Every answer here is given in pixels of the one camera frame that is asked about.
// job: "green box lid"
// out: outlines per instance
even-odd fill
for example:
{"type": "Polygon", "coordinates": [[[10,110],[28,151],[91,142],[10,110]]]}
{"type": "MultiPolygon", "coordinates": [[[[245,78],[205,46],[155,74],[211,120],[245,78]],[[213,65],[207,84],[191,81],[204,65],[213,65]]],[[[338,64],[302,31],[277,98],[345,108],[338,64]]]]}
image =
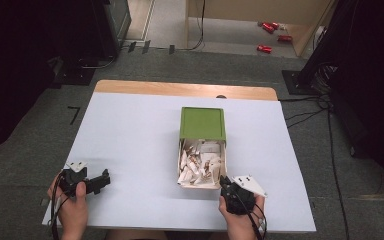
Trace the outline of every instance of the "green box lid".
{"type": "Polygon", "coordinates": [[[186,138],[226,141],[223,109],[183,107],[180,139],[186,138]]]}

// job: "box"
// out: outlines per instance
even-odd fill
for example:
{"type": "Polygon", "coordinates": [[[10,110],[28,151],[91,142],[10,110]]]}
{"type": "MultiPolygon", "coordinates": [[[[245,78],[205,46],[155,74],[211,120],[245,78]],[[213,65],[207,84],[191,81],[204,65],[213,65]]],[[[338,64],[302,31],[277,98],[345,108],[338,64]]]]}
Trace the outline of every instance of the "box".
{"type": "Polygon", "coordinates": [[[220,189],[227,175],[223,109],[182,108],[177,164],[180,186],[220,189]]]}

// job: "person's right hand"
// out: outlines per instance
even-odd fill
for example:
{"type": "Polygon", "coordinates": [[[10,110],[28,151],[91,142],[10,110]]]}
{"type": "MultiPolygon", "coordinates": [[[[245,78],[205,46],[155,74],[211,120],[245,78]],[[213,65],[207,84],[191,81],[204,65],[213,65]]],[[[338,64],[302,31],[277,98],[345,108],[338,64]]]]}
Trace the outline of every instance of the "person's right hand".
{"type": "MultiPolygon", "coordinates": [[[[265,198],[256,194],[254,196],[255,196],[255,204],[257,204],[261,208],[261,210],[264,211],[265,198]]],[[[239,239],[255,240],[256,239],[254,229],[252,227],[252,223],[248,215],[236,215],[236,214],[229,213],[227,211],[226,200],[224,199],[223,196],[220,196],[219,198],[219,210],[223,215],[224,219],[226,220],[227,234],[229,235],[230,240],[239,240],[239,239]]],[[[260,227],[259,219],[263,218],[263,214],[256,206],[254,206],[253,212],[258,217],[255,216],[254,214],[251,214],[251,216],[254,219],[254,222],[257,225],[257,227],[260,227]]]]}
{"type": "MultiPolygon", "coordinates": [[[[48,189],[48,196],[52,199],[52,191],[55,186],[55,181],[52,182],[48,189]]],[[[67,196],[62,192],[60,187],[57,187],[56,198],[61,197],[61,203],[67,199],[67,196]]],[[[61,240],[80,240],[83,232],[86,230],[88,219],[88,209],[86,204],[86,184],[80,182],[76,187],[76,199],[68,199],[61,206],[58,213],[58,218],[63,227],[61,240]]]]}

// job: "table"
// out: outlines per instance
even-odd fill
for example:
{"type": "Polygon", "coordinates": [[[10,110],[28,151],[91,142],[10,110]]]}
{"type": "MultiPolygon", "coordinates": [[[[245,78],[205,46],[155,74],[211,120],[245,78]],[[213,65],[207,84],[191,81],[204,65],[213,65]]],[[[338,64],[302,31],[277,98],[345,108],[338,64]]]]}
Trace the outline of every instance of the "table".
{"type": "MultiPolygon", "coordinates": [[[[228,175],[251,174],[268,192],[268,231],[315,231],[276,98],[273,89],[259,87],[98,82],[67,159],[88,162],[90,178],[105,168],[110,173],[111,184],[87,197],[88,226],[226,230],[218,211],[219,190],[184,189],[176,183],[181,107],[194,106],[224,109],[228,175]],[[253,100],[245,99],[247,94],[253,100]]],[[[50,208],[43,224],[49,218],[50,208]]]]}
{"type": "MultiPolygon", "coordinates": [[[[202,16],[204,0],[186,0],[185,46],[189,17],[202,16]]],[[[297,56],[301,56],[319,26],[327,25],[335,0],[211,0],[205,2],[204,18],[276,22],[286,24],[297,56]]]]}

